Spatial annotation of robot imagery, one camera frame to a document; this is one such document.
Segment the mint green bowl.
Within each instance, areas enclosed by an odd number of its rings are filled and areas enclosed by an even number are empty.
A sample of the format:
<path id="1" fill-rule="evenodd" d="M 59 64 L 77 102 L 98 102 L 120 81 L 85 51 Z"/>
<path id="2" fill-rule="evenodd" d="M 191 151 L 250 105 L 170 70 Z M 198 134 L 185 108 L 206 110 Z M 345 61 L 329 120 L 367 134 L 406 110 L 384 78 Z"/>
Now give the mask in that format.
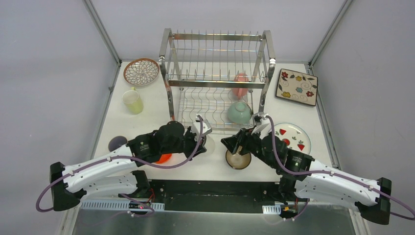
<path id="1" fill-rule="evenodd" d="M 236 124 L 248 124 L 252 115 L 250 106 L 243 101 L 233 103 L 227 110 L 228 119 Z"/>

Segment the light green mug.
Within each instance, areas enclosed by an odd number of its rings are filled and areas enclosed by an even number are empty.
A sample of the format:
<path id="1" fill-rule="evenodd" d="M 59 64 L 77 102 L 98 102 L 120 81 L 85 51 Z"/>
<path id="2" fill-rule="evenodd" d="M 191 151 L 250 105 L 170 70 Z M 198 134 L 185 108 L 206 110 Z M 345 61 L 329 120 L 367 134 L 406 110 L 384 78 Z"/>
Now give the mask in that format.
<path id="1" fill-rule="evenodd" d="M 121 99 L 130 113 L 136 115 L 143 111 L 144 105 L 135 87 L 132 87 L 130 90 L 126 91 Z"/>

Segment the white ribbed mug black rim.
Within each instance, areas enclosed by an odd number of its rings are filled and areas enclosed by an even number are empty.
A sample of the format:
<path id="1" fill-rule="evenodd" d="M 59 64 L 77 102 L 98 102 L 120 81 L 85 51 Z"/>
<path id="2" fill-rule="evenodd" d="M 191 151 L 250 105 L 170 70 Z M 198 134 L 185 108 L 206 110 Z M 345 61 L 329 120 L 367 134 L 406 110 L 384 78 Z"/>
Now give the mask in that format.
<path id="1" fill-rule="evenodd" d="M 204 145 L 206 152 L 204 152 L 202 155 L 203 156 L 210 156 L 214 153 L 215 150 L 215 141 L 212 137 L 210 137 L 210 135 L 206 136 L 206 142 Z"/>

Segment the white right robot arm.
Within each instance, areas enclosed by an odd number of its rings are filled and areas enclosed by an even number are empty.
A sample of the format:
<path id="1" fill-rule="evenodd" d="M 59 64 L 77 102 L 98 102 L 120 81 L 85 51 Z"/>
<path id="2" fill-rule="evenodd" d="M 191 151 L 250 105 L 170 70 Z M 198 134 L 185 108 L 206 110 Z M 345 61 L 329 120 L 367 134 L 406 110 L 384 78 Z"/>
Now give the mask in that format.
<path id="1" fill-rule="evenodd" d="M 281 176 L 273 197 L 287 203 L 316 199 L 360 213 L 373 223 L 390 221 L 389 198 L 392 182 L 387 178 L 369 180 L 329 167 L 310 155 L 288 147 L 285 139 L 269 133 L 261 138 L 253 129 L 242 128 L 221 139 L 232 154 L 252 154 Z"/>

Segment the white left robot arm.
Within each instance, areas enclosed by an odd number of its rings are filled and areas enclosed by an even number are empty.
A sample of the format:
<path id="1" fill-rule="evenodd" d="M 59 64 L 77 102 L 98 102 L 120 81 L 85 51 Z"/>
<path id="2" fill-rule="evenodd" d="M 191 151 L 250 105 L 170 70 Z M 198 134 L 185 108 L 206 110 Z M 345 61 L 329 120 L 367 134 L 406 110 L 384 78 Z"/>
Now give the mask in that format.
<path id="1" fill-rule="evenodd" d="M 185 128 L 170 121 L 151 133 L 136 136 L 110 153 L 80 164 L 50 165 L 52 210 L 65 211 L 91 196 L 134 194 L 143 198 L 149 183 L 143 165 L 162 168 L 156 163 L 162 155 L 183 153 L 186 161 L 206 152 L 206 136 L 212 132 L 208 121 L 196 121 Z"/>

